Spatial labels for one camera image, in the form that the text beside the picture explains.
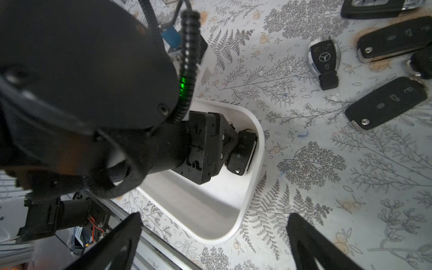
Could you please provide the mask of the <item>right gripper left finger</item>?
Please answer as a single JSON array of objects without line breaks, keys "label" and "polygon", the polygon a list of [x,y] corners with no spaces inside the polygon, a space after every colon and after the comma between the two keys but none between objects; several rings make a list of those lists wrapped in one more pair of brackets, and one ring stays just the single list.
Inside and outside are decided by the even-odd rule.
[{"label": "right gripper left finger", "polygon": [[139,213],[130,214],[94,247],[67,266],[68,270],[129,270],[142,232]]}]

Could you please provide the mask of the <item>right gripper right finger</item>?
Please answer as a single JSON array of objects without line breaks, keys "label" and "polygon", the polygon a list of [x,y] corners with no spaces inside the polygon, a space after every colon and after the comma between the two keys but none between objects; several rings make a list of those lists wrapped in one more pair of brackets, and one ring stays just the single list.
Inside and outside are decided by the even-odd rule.
[{"label": "right gripper right finger", "polygon": [[286,230],[298,270],[317,270],[317,263],[325,270],[361,269],[298,213],[289,215]]}]

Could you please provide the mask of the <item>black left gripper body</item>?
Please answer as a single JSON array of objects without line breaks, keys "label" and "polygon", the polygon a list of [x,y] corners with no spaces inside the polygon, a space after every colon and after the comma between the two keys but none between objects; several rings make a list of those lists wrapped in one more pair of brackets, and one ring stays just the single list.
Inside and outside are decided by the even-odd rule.
[{"label": "black left gripper body", "polygon": [[190,111],[183,126],[187,131],[186,159],[173,171],[202,185],[217,176],[239,141],[239,134],[224,115]]}]

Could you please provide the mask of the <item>white rectangular storage tray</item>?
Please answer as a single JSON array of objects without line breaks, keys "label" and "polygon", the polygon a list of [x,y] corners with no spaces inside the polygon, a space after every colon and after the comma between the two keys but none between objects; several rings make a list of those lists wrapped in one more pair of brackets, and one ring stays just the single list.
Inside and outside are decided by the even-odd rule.
[{"label": "white rectangular storage tray", "polygon": [[219,175],[203,185],[164,171],[147,176],[137,191],[198,242],[217,245],[237,233],[249,209],[261,178],[264,132],[255,115],[241,106],[195,98],[191,109],[221,113],[236,129],[251,129],[257,134],[249,169],[244,175],[235,175],[222,168]]}]

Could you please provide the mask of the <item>black flip key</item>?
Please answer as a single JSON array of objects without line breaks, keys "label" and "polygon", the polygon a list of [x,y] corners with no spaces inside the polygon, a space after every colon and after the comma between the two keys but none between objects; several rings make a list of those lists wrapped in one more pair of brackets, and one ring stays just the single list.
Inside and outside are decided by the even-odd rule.
[{"label": "black flip key", "polygon": [[344,113],[354,128],[368,131],[425,101],[427,91],[419,80],[401,76],[354,102]]},{"label": "black flip key", "polygon": [[424,80],[432,78],[432,47],[415,52],[406,62],[408,73]]},{"label": "black flip key", "polygon": [[418,51],[432,43],[432,17],[423,16],[378,29],[360,37],[360,62],[371,63]]}]

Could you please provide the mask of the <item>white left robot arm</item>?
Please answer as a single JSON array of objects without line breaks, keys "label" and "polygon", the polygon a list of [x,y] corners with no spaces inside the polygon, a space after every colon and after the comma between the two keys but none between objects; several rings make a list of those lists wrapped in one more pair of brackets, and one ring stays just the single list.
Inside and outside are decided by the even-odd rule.
[{"label": "white left robot arm", "polygon": [[200,14],[179,1],[180,66],[150,1],[146,24],[111,1],[1,2],[1,169],[39,198],[117,198],[149,174],[219,174],[239,134],[190,109],[203,58]]}]

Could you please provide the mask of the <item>black mercedes key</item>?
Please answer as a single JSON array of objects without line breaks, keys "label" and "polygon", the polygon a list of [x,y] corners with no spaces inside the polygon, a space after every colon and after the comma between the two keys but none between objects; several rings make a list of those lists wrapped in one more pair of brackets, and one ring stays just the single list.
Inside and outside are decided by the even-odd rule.
[{"label": "black mercedes key", "polygon": [[337,88],[340,48],[332,36],[313,40],[308,46],[308,65],[323,91]]}]

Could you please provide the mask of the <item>silver edged smart key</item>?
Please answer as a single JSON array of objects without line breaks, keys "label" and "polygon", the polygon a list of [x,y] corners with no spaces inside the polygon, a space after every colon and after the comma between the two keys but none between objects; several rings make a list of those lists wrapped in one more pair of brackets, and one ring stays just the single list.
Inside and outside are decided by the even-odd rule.
[{"label": "silver edged smart key", "polygon": [[426,3],[424,0],[346,0],[341,8],[341,17],[353,20],[395,18],[402,12],[416,10]]}]

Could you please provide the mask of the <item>black flip key beside smart key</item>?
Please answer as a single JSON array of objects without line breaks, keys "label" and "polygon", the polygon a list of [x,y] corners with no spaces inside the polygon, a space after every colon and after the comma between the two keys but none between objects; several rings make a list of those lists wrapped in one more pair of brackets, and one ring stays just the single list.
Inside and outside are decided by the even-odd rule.
[{"label": "black flip key beside smart key", "polygon": [[406,62],[408,73],[424,80],[432,78],[432,47],[415,52]]}]

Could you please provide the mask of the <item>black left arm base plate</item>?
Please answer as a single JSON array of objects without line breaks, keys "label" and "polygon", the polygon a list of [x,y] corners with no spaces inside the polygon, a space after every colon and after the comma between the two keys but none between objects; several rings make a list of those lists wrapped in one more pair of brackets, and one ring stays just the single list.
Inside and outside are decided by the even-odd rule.
[{"label": "black left arm base plate", "polygon": [[27,209],[25,225],[18,230],[19,244],[54,236],[57,231],[74,227],[93,229],[93,242],[98,242],[108,228],[109,209],[96,199],[76,193],[71,200],[60,197],[36,199],[32,193],[24,197]]}]

